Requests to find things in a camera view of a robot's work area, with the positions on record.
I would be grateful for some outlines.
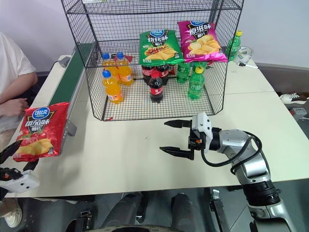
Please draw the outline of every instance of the hand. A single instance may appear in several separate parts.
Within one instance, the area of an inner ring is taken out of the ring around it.
[[[29,108],[26,100],[27,98],[12,99],[0,104],[0,116],[22,115],[25,109]]]

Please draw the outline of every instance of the shoe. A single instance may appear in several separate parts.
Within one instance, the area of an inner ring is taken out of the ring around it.
[[[8,215],[5,215],[4,219],[9,227],[15,228],[20,224],[22,217],[23,217],[23,211],[21,210],[16,200],[16,209],[11,213],[9,213]]]
[[[306,101],[309,99],[309,93],[303,92],[282,94],[280,96],[280,99],[284,104],[305,104]]]
[[[71,204],[77,204],[78,203],[78,201],[69,201],[69,200],[66,200],[66,202],[69,202]]]

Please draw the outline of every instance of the green chip bag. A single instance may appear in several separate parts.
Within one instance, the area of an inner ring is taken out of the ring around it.
[[[140,34],[140,64],[158,66],[183,62],[174,30],[153,30]]]

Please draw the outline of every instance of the green conveyor belt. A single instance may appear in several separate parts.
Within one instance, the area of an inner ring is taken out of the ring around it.
[[[93,43],[80,44],[79,48],[83,51],[85,57],[89,56],[89,53],[93,47]],[[74,53],[71,61],[64,72],[62,79],[49,103],[49,105],[59,102],[70,102],[74,94],[79,77],[82,74],[84,65],[81,56],[78,51]]]

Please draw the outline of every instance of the person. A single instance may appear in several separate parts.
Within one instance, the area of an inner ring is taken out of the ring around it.
[[[0,152],[9,144],[25,109],[30,89],[38,82],[35,68],[19,46],[0,32]],[[17,199],[0,202],[0,217],[17,227],[22,210]]]

